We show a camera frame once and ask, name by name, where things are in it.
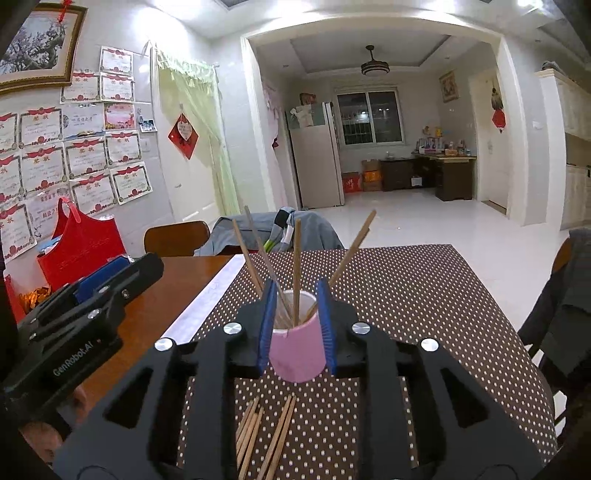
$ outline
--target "hanging decoration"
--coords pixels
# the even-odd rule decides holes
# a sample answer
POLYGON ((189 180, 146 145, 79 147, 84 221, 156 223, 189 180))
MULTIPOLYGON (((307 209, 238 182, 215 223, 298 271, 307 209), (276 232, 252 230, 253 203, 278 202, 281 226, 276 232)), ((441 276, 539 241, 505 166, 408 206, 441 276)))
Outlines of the hanging decoration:
POLYGON ((173 125, 173 129, 168 134, 169 140, 175 144, 178 149, 183 152, 187 160, 191 159, 199 135, 191 125, 191 122, 181 113, 176 123, 173 125))
POLYGON ((499 129, 499 132, 503 133, 503 130, 507 126, 507 122, 505 119, 505 112, 503 111, 503 99, 495 87, 492 88, 491 104, 492 109, 495 111, 495 114, 492 116, 492 122, 495 124, 495 127, 499 129))

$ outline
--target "red paper decoration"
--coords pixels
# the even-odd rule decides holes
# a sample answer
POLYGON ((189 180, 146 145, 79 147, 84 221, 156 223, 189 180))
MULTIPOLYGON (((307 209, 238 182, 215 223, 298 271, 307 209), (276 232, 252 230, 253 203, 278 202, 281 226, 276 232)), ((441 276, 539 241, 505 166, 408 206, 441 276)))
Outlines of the red paper decoration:
POLYGON ((197 135, 197 132, 183 113, 180 114, 178 120, 173 125, 168 138, 183 152, 187 160, 191 159, 195 146, 197 145, 197 140, 199 140, 199 135, 197 135))

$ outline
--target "ceiling light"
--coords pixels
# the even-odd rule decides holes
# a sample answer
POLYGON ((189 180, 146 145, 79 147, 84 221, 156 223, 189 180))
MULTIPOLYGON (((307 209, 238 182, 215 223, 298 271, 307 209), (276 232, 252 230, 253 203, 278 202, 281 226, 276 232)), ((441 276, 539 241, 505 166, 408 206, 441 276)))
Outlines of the ceiling light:
POLYGON ((376 77, 378 75, 386 75, 390 71, 390 65, 385 61, 374 59, 374 46, 368 45, 365 47, 369 50, 371 60, 361 65, 361 73, 368 77, 376 77))

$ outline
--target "doorway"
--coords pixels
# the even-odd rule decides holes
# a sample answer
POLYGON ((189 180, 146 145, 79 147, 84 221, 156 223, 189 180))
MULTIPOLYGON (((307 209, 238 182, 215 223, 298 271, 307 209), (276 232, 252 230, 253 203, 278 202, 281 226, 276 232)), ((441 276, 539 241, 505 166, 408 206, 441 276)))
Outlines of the doorway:
POLYGON ((497 104, 504 100, 497 72, 487 70, 471 77, 470 95, 478 144, 478 199, 506 214, 511 188, 511 145, 509 132, 501 131, 492 121, 493 96, 497 104))

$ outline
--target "wooden table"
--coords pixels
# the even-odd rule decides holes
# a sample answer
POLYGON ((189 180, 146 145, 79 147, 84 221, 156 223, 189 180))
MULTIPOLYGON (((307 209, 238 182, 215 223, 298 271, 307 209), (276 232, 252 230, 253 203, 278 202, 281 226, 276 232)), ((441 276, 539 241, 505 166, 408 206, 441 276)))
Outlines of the wooden table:
POLYGON ((164 275, 127 305, 123 347, 83 384, 92 408, 176 320, 231 257, 163 258, 164 275))

